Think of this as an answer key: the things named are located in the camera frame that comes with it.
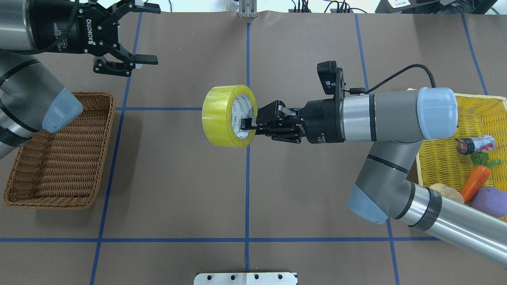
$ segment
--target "purple block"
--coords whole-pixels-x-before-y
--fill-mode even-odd
[[[481,188],[471,206],[495,218],[507,217],[507,193],[491,186]]]

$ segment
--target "blue grid line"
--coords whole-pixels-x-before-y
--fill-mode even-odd
[[[365,64],[365,54],[363,53],[363,41],[361,40],[361,29],[359,27],[359,18],[357,14],[354,14],[355,17],[355,29],[357,31],[357,40],[359,41],[359,54],[361,55],[361,64],[363,66],[363,77],[365,79],[365,88],[368,90],[370,87],[368,85],[368,75],[366,74],[366,64]]]
[[[359,54],[361,55],[361,64],[363,65],[363,76],[365,78],[365,87],[368,90],[370,87],[368,85],[368,75],[366,73],[366,63],[365,63],[365,54],[363,52],[363,41],[361,39],[361,28],[359,27],[359,17],[357,14],[355,17],[355,28],[357,30],[357,41],[359,43]],[[392,259],[392,268],[394,271],[394,280],[396,285],[400,285],[400,277],[398,275],[398,264],[396,263],[396,252],[394,251],[394,241],[392,239],[392,230],[391,230],[391,221],[387,219],[387,232],[389,234],[389,245],[391,248],[391,259]]]
[[[246,23],[246,85],[250,87],[250,25]],[[245,170],[245,272],[250,268],[250,146],[246,147]]]
[[[111,242],[111,243],[206,243],[206,242],[388,242],[440,241],[436,237],[211,237],[211,238],[67,238],[67,237],[4,237],[0,242]]]
[[[117,111],[202,111],[202,107],[116,107]]]
[[[394,281],[400,285],[400,276],[398,274],[398,263],[396,261],[396,252],[394,250],[394,241],[392,239],[391,218],[387,218],[387,232],[389,233],[389,246],[391,247],[392,269],[394,270]]]
[[[486,89],[486,83],[484,83],[484,79],[482,78],[481,69],[479,68],[479,64],[477,63],[477,59],[475,57],[474,47],[472,46],[470,34],[468,33],[468,26],[466,25],[465,14],[463,13],[461,13],[461,21],[463,22],[463,27],[465,28],[466,39],[468,40],[468,47],[470,48],[470,53],[472,54],[472,59],[474,60],[477,74],[479,75],[479,80],[481,81],[482,89],[484,90],[484,95],[489,95],[488,89]]]
[[[142,21],[142,13],[139,13],[139,19],[137,20],[137,30],[135,32],[134,47],[132,48],[132,54],[135,54],[135,51],[137,49],[137,40],[139,39],[139,30],[141,28],[141,21]],[[130,88],[130,79],[131,79],[131,77],[129,77],[127,79],[127,84],[125,86],[125,95],[123,96],[122,108],[125,108],[127,105],[128,91]],[[99,229],[99,233],[98,233],[97,247],[95,249],[95,257],[93,259],[93,267],[92,267],[92,273],[91,273],[91,277],[90,277],[90,285],[93,285],[95,283],[95,274],[97,272],[98,258],[100,255],[101,240],[102,240],[102,236],[104,234],[105,217],[107,215],[107,207],[109,205],[111,186],[113,184],[113,176],[115,173],[116,158],[118,157],[118,146],[120,145],[120,137],[122,134],[124,116],[125,116],[125,110],[122,110],[121,115],[120,115],[120,122],[118,124],[118,133],[116,135],[115,150],[113,152],[113,161],[111,163],[111,170],[109,173],[109,181],[107,182],[107,191],[105,193],[104,208],[102,210],[102,218],[100,220],[100,229]]]

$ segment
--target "orange carrot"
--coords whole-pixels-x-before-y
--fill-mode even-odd
[[[472,199],[482,185],[488,180],[491,175],[491,170],[487,166],[479,165],[472,168],[468,178],[466,179],[465,186],[461,190],[461,195],[465,199],[465,203],[468,203]]]
[[[495,159],[489,161],[488,153],[477,152],[470,156],[474,167],[468,178],[466,179],[465,186],[461,189],[461,195],[463,196],[465,203],[468,203],[472,199],[482,185],[488,180],[491,175],[491,168],[495,165],[502,164],[502,161]]]

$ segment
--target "blue joint cap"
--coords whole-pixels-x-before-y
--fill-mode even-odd
[[[372,223],[382,225],[388,216],[356,184],[347,201],[347,206],[356,215]]]
[[[72,95],[68,88],[63,88],[49,106],[42,128],[50,133],[55,133],[83,112],[83,105]]]
[[[449,88],[421,88],[417,96],[417,116],[426,139],[451,137],[458,125],[456,95]]]

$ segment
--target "tape roll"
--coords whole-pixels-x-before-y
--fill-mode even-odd
[[[245,148],[255,130],[243,131],[241,119],[257,115],[257,102],[246,85],[213,87],[202,105],[202,127],[215,146]]]

